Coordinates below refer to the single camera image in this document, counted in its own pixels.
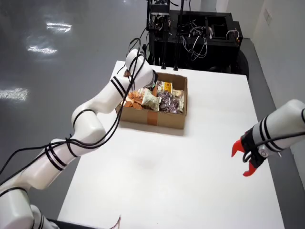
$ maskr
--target black stripe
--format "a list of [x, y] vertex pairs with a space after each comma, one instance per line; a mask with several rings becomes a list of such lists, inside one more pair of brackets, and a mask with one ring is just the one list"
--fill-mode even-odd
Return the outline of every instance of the black stripe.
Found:
[[53, 157], [57, 160], [57, 162], [63, 166], [63, 167], [66, 167], [67, 164], [65, 164], [62, 160], [60, 160], [60, 158], [56, 155], [56, 153], [54, 152], [54, 150], [52, 148], [49, 149], [53, 155]]
[[123, 93], [120, 91], [119, 87], [115, 84], [115, 82], [113, 81], [113, 79], [110, 80], [111, 83], [113, 83], [113, 85], [115, 86], [115, 88], [118, 90], [118, 92], [120, 93], [120, 95], [122, 96], [122, 98], [124, 98]]
[[73, 128], [74, 128], [74, 126], [75, 126], [75, 122], [76, 122], [77, 118], [78, 118], [82, 113], [84, 113], [84, 112], [86, 112], [86, 111], [92, 111], [93, 113], [95, 113], [94, 110], [91, 110], [91, 109], [85, 109], [85, 110], [82, 110], [81, 112], [79, 112], [79, 113], [76, 115], [76, 117], [75, 117], [75, 119], [74, 119], [74, 121], [73, 121]]
[[303, 122], [305, 123], [304, 111], [305, 111], [305, 108], [302, 110], [301, 115], [302, 115]]
[[[268, 118], [268, 116], [267, 116], [267, 117], [265, 118], [265, 120], [264, 120], [264, 128], [265, 128], [266, 136], [267, 136], [267, 138], [268, 138], [268, 140], [269, 140], [271, 137], [270, 137], [270, 135], [269, 135], [268, 128], [267, 128], [267, 118]], [[284, 149], [282, 149], [281, 147], [277, 146], [273, 141], [270, 142], [270, 144], [271, 144], [275, 149], [278, 149], [278, 150], [280, 150], [280, 151], [284, 150]]]
[[[265, 137], [264, 137], [264, 135], [263, 135], [263, 127], [262, 127], [263, 121], [264, 121], [264, 120], [262, 120], [261, 123], [259, 124], [259, 133], [261, 134], [261, 138], [262, 138], [262, 140], [264, 141], [264, 140], [266, 140], [266, 139], [265, 139]], [[270, 149], [271, 151], [276, 152], [274, 149], [272, 149], [272, 148], [268, 145], [268, 143], [266, 143], [265, 146], [266, 146], [268, 149]]]
[[46, 155], [47, 155], [49, 161], [52, 163], [52, 165], [53, 165], [56, 169], [58, 169], [59, 171], [62, 171], [63, 168], [59, 167], [59, 166], [53, 161], [52, 157], [49, 155], [50, 151], [49, 151], [48, 149], [45, 149], [45, 151], [46, 151]]
[[121, 84], [121, 82], [114, 76], [113, 77], [115, 79], [115, 81], [118, 83], [118, 85], [120, 86], [120, 88], [122, 89], [122, 91], [124, 92], [124, 94], [126, 94], [125, 88], [123, 87], [123, 85]]
[[39, 212], [40, 212], [40, 223], [39, 223], [38, 229], [42, 229], [42, 226], [43, 226], [43, 216], [42, 216], [42, 213], [41, 213], [40, 210], [39, 210]]
[[9, 188], [9, 189], [6, 189], [4, 192], [1, 192], [0, 197], [2, 197], [4, 194], [6, 194], [6, 193], [8, 193], [8, 192], [11, 192], [11, 191], [14, 191], [14, 190], [22, 190], [22, 191], [28, 193], [27, 190], [25, 190], [25, 189], [22, 188], [22, 187], [11, 187], [11, 188]]

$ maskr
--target orange tape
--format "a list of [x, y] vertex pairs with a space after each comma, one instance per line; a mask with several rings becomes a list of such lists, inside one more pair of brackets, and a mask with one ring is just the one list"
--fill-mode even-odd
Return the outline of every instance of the orange tape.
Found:
[[147, 111], [147, 124], [157, 125], [158, 124], [158, 113], [153, 111]]

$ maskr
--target black cable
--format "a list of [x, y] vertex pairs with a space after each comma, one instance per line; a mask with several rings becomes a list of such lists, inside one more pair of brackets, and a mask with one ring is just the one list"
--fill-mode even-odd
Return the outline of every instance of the black cable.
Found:
[[2, 174], [2, 172], [4, 171], [5, 167], [8, 165], [8, 163], [12, 160], [12, 158], [19, 152], [21, 151], [28, 151], [28, 150], [35, 150], [35, 149], [44, 149], [46, 147], [49, 146], [60, 146], [63, 145], [65, 143], [65, 141], [61, 141], [61, 142], [54, 142], [51, 144], [47, 144], [47, 145], [43, 145], [43, 146], [36, 146], [36, 147], [27, 147], [27, 148], [21, 148], [16, 150], [14, 153], [11, 154], [11, 156], [9, 157], [9, 159], [5, 162], [4, 166], [2, 167], [2, 169], [0, 170], [0, 175]]
[[252, 153], [251, 152], [248, 152], [248, 153], [244, 153], [243, 155], [243, 162], [246, 163], [247, 161], [249, 161], [249, 159], [252, 157]]
[[177, 5], [177, 4], [175, 4], [175, 3], [173, 3], [172, 1], [170, 1], [170, 3], [171, 3], [172, 5], [174, 5], [174, 6], [179, 7], [179, 5]]
[[[140, 48], [141, 48], [141, 40], [140, 38], [135, 38], [133, 39], [131, 43], [133, 43], [134, 41], [136, 41], [136, 43], [139, 43], [139, 48], [138, 48], [138, 52], [137, 52], [137, 56], [136, 56], [136, 61], [135, 61], [135, 65], [134, 65], [134, 68], [133, 68], [133, 72], [132, 72], [132, 75], [131, 75], [131, 82], [126, 90], [126, 94], [123, 98], [123, 103], [124, 101], [126, 100], [126, 97], [128, 95], [128, 92], [130, 91], [132, 85], [134, 84], [134, 80], [135, 78], [137, 77], [137, 75], [139, 74], [140, 70], [142, 69], [144, 63], [145, 63], [145, 59], [143, 60], [140, 68], [138, 69], [137, 73], [134, 75], [134, 72], [135, 72], [135, 67], [137, 65], [137, 61], [138, 61], [138, 57], [140, 56], [139, 52], [140, 52]], [[99, 148], [100, 146], [104, 145], [105, 143], [107, 143], [111, 137], [113, 136], [114, 132], [116, 131], [117, 127], [118, 127], [118, 124], [120, 122], [120, 119], [121, 119], [121, 114], [122, 114], [122, 108], [123, 106], [121, 106], [118, 114], [117, 114], [117, 117], [112, 125], [112, 127], [109, 129], [109, 131], [99, 140], [97, 141], [96, 143], [93, 143], [93, 144], [87, 144], [87, 143], [84, 143], [84, 142], [81, 142], [77, 139], [67, 139], [66, 141], [60, 141], [60, 142], [54, 142], [54, 143], [50, 143], [50, 144], [47, 144], [47, 145], [44, 145], [44, 146], [38, 146], [38, 147], [29, 147], [29, 148], [22, 148], [22, 149], [19, 149], [19, 150], [16, 150], [10, 157], [9, 159], [7, 160], [7, 162], [5, 163], [5, 165], [3, 166], [3, 168], [1, 169], [1, 172], [0, 174], [3, 172], [3, 170], [5, 169], [5, 167], [7, 166], [7, 164], [10, 162], [10, 160], [18, 153], [18, 152], [21, 152], [21, 151], [25, 151], [25, 150], [34, 150], [34, 149], [42, 149], [42, 148], [45, 148], [44, 152], [42, 152], [38, 157], [36, 157], [34, 160], [32, 160], [30, 163], [28, 163], [26, 166], [24, 166], [23, 168], [21, 168], [20, 170], [18, 170], [16, 173], [14, 173], [13, 175], [11, 175], [10, 177], [8, 177], [7, 179], [5, 179], [1, 184], [4, 184], [6, 181], [8, 181], [9, 179], [13, 178], [15, 175], [17, 175], [18, 173], [20, 173], [21, 171], [23, 171], [24, 169], [28, 168], [30, 165], [32, 165], [34, 162], [36, 162], [39, 158], [41, 158], [44, 154], [46, 154], [46, 152], [48, 150], [52, 150], [60, 145], [63, 145], [63, 144], [73, 144], [73, 145], [76, 145], [76, 146], [79, 146], [79, 147], [82, 147], [82, 148], [86, 148], [86, 149], [96, 149], [96, 148]], [[100, 143], [108, 134], [109, 132], [113, 129], [114, 125], [116, 124], [113, 132], [111, 133], [111, 135], [102, 143]]]
[[42, 152], [40, 155], [38, 155], [35, 159], [33, 159], [30, 163], [28, 163], [26, 166], [22, 167], [21, 169], [19, 169], [17, 172], [15, 172], [14, 174], [12, 174], [11, 176], [9, 176], [8, 178], [6, 178], [4, 181], [2, 181], [0, 183], [0, 186], [3, 185], [5, 182], [7, 182], [8, 180], [12, 179], [14, 176], [16, 176], [18, 173], [20, 173], [21, 171], [25, 170], [26, 168], [28, 168], [29, 166], [31, 166], [33, 163], [35, 163], [36, 161], [38, 161], [43, 155], [46, 154], [46, 151]]
[[119, 72], [126, 66], [126, 64], [124, 64], [124, 66], [122, 68], [119, 69], [119, 71], [116, 73], [117, 75], [119, 74]]
[[[283, 140], [283, 139], [287, 139], [287, 138], [291, 138], [291, 137], [303, 136], [303, 135], [305, 135], [305, 131], [294, 133], [294, 134], [287, 134], [287, 135], [282, 135], [282, 136], [279, 136], [279, 137], [270, 138], [268, 140], [261, 141], [261, 142], [255, 144], [255, 146], [253, 146], [253, 148], [251, 148], [250, 151], [252, 149], [254, 149], [254, 148], [258, 148], [259, 146], [264, 145], [264, 144], [269, 143], [269, 142], [273, 142], [273, 141], [277, 141], [277, 140]], [[249, 159], [252, 156], [252, 154], [251, 153], [249, 154], [249, 153], [250, 152], [244, 153], [244, 155], [243, 155], [243, 162], [249, 161]]]
[[[141, 39], [141, 37], [143, 36], [143, 33], [145, 32], [145, 30], [146, 30], [146, 27], [145, 27], [145, 29], [143, 30], [143, 32], [141, 33], [139, 39]], [[130, 53], [131, 49], [137, 44], [137, 42], [136, 42], [131, 48], [129, 48], [130, 45], [131, 45], [131, 43], [134, 42], [134, 40], [135, 40], [135, 39], [133, 39], [133, 40], [129, 43], [129, 46], [128, 46], [128, 49], [127, 49], [127, 53], [126, 53], [126, 56], [125, 56], [125, 57], [127, 57], [128, 53]], [[117, 72], [117, 75], [119, 74], [119, 72], [120, 72], [125, 66], [126, 66], [126, 63], [125, 63], [124, 66]]]
[[303, 135], [305, 135], [305, 131], [294, 133], [294, 134], [282, 135], [282, 136], [279, 136], [279, 137], [274, 137], [274, 138], [270, 138], [268, 140], [259, 142], [259, 143], [255, 144], [254, 147], [257, 148], [257, 147], [259, 147], [261, 145], [264, 145], [268, 142], [273, 142], [273, 141], [277, 141], [277, 140], [287, 139], [287, 138], [291, 138], [291, 137], [298, 137], [298, 136], [303, 136]]

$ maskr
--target wire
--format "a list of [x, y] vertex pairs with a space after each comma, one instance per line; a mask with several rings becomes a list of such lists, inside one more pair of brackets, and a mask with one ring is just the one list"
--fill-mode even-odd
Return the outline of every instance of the wire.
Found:
[[126, 66], [126, 64], [124, 64], [124, 66], [122, 68], [119, 69], [119, 71], [116, 73], [117, 75], [119, 74], [119, 72]]
[[4, 166], [2, 167], [2, 169], [0, 170], [0, 175], [2, 174], [3, 170], [5, 169], [5, 167], [8, 165], [8, 163], [12, 160], [12, 158], [19, 152], [21, 151], [28, 151], [28, 150], [35, 150], [35, 149], [44, 149], [46, 147], [50, 146], [50, 144], [44, 145], [44, 146], [37, 146], [37, 147], [28, 147], [28, 148], [21, 148], [16, 150], [14, 153], [11, 154], [11, 156], [9, 157], [9, 159], [5, 162]]
[[120, 229], [120, 222], [121, 222], [121, 216], [119, 217], [119, 219], [118, 219], [118, 221], [116, 222], [116, 224], [115, 224], [112, 228], [110, 228], [110, 229], [115, 229], [116, 226], [118, 226], [118, 229]]
[[273, 141], [277, 141], [277, 140], [287, 139], [287, 138], [291, 138], [291, 137], [299, 137], [299, 136], [303, 136], [303, 135], [305, 135], [305, 131], [294, 133], [294, 134], [282, 135], [282, 136], [279, 136], [279, 137], [274, 137], [274, 138], [270, 138], [268, 140], [259, 142], [259, 143], [255, 144], [254, 147], [255, 148], [259, 147], [259, 146], [264, 145], [264, 144], [266, 144], [268, 142], [273, 142]]
[[176, 6], [176, 7], [179, 7], [179, 5], [173, 3], [172, 1], [170, 1], [170, 3], [171, 3], [172, 5], [174, 5], [174, 6]]
[[199, 38], [199, 36], [198, 36], [198, 37], [197, 37], [197, 39], [195, 40], [195, 43], [194, 43], [194, 45], [193, 45], [193, 48], [192, 48], [192, 49], [194, 49], [194, 47], [195, 47], [195, 45], [196, 45], [196, 42], [197, 42], [198, 38]]
[[[202, 52], [204, 46], [205, 46], [205, 54], [204, 54], [204, 55], [201, 55], [201, 52]], [[196, 53], [194, 52], [194, 55], [195, 55], [196, 57], [195, 57], [195, 59], [193, 59], [192, 61], [195, 61], [197, 58], [200, 58], [200, 59], [204, 58], [204, 57], [207, 55], [207, 52], [208, 52], [208, 46], [207, 46], [206, 38], [204, 38], [204, 44], [203, 44], [203, 46], [202, 46], [202, 48], [201, 48], [201, 50], [200, 50], [200, 53], [199, 53], [199, 54], [196, 54]]]
[[274, 138], [270, 138], [268, 140], [265, 140], [265, 141], [261, 141], [257, 144], [255, 144], [248, 153], [245, 153], [243, 155], [243, 162], [247, 162], [249, 161], [249, 159], [252, 157], [252, 153], [251, 153], [251, 150], [255, 149], [255, 148], [258, 148], [259, 146], [261, 145], [265, 145], [266, 143], [269, 143], [269, 142], [273, 142], [273, 141], [278, 141], [278, 140], [283, 140], [283, 139], [288, 139], [288, 138], [291, 138], [291, 137], [299, 137], [299, 136], [303, 136], [305, 135], [305, 131], [302, 131], [302, 132], [298, 132], [298, 133], [294, 133], [294, 134], [287, 134], [287, 135], [282, 135], [282, 136], [279, 136], [279, 137], [274, 137]]
[[[128, 92], [130, 91], [132, 85], [134, 84], [134, 80], [136, 79], [137, 75], [139, 74], [140, 70], [142, 69], [144, 63], [145, 63], [145, 59], [143, 59], [143, 62], [141, 64], [141, 66], [139, 67], [138, 71], [135, 73], [135, 67], [137, 66], [137, 62], [138, 62], [138, 58], [141, 56], [140, 55], [140, 48], [141, 48], [141, 36], [140, 38], [135, 38], [133, 39], [130, 44], [129, 44], [129, 47], [130, 45], [135, 42], [135, 44], [133, 45], [133, 47], [139, 43], [139, 48], [138, 48], [138, 52], [137, 52], [137, 56], [135, 57], [135, 65], [134, 65], [134, 68], [133, 68], [133, 72], [130, 76], [131, 80], [130, 80], [130, 84], [126, 90], [126, 94], [123, 98], [123, 103], [124, 101], [126, 100], [126, 97], [128, 95]], [[43, 145], [43, 146], [38, 146], [38, 147], [29, 147], [29, 148], [22, 148], [22, 149], [19, 149], [19, 150], [16, 150], [10, 157], [9, 159], [7, 160], [7, 162], [4, 164], [3, 168], [1, 169], [0, 171], [0, 174], [3, 172], [3, 170], [5, 169], [5, 167], [7, 166], [7, 164], [11, 161], [11, 159], [18, 153], [18, 152], [21, 152], [21, 151], [26, 151], [26, 150], [34, 150], [34, 149], [42, 149], [42, 148], [45, 148], [43, 152], [41, 152], [41, 154], [39, 156], [37, 156], [35, 159], [33, 159], [30, 163], [28, 163], [26, 166], [24, 166], [23, 168], [21, 168], [20, 170], [18, 170], [17, 172], [15, 172], [14, 174], [12, 174], [11, 176], [9, 176], [7, 179], [5, 179], [4, 181], [2, 181], [0, 183], [0, 186], [3, 185], [5, 182], [7, 182], [9, 179], [13, 178], [14, 176], [16, 176], [18, 173], [20, 173], [21, 171], [25, 170], [26, 168], [28, 168], [29, 166], [31, 166], [34, 162], [36, 162], [37, 160], [39, 160], [43, 155], [46, 154], [47, 151], [49, 150], [52, 150], [58, 146], [61, 146], [63, 144], [73, 144], [73, 145], [76, 145], [76, 146], [79, 146], [81, 148], [85, 148], [85, 149], [96, 149], [96, 148], [99, 148], [100, 146], [106, 144], [110, 139], [111, 137], [113, 136], [113, 134], [115, 133], [117, 127], [118, 127], [118, 124], [120, 122], [120, 119], [121, 119], [121, 114], [122, 114], [122, 108], [123, 106], [121, 106], [120, 110], [118, 111], [117, 113], [117, 117], [113, 123], [113, 125], [111, 126], [111, 128], [109, 129], [109, 131], [100, 139], [98, 140], [97, 142], [95, 143], [92, 143], [92, 144], [88, 144], [88, 143], [84, 143], [84, 142], [81, 142], [77, 139], [67, 139], [65, 141], [59, 141], [59, 142], [54, 142], [54, 143], [50, 143], [50, 144], [47, 144], [47, 145]], [[102, 143], [100, 143], [102, 140], [105, 139], [105, 137], [110, 133], [110, 131], [113, 130], [113, 132], [110, 134], [110, 136]]]
[[229, 34], [230, 32], [233, 32], [234, 34], [235, 34], [235, 32], [237, 32], [238, 35], [237, 35], [236, 40], [238, 40], [238, 38], [239, 38], [239, 31], [237, 31], [237, 30], [229, 30], [229, 31], [227, 32], [226, 36], [225, 36], [225, 39], [227, 40], [227, 36], [228, 36], [228, 34]]

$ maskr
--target white table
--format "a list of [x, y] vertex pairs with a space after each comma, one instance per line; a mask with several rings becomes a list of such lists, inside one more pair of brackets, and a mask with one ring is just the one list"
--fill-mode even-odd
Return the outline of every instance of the white table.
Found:
[[[268, 162], [244, 177], [242, 153], [231, 158], [257, 123], [246, 76], [153, 68], [188, 78], [184, 130], [121, 122], [81, 158], [58, 220], [109, 228], [122, 215], [121, 229], [283, 229]], [[98, 117], [109, 129], [116, 113]]]

